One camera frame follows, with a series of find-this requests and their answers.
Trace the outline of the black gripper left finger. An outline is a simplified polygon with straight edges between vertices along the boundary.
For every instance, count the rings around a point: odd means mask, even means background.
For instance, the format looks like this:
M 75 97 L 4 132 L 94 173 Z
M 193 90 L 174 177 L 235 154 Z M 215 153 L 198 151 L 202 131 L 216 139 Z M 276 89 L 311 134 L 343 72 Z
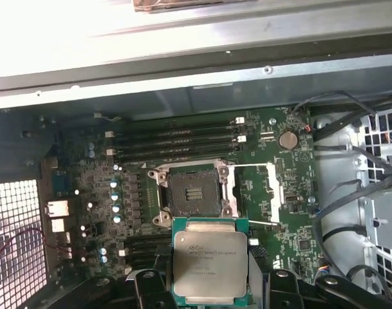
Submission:
M 91 278 L 58 300 L 51 308 L 177 308 L 163 277 L 141 270 L 134 279 Z

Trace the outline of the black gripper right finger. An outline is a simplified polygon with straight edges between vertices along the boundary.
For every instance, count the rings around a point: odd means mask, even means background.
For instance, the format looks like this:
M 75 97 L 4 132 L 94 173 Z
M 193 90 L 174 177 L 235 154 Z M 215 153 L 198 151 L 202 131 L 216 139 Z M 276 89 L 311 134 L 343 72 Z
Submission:
M 392 300 L 371 294 L 339 276 L 311 285 L 287 270 L 273 270 L 266 282 L 267 308 L 392 308 Z

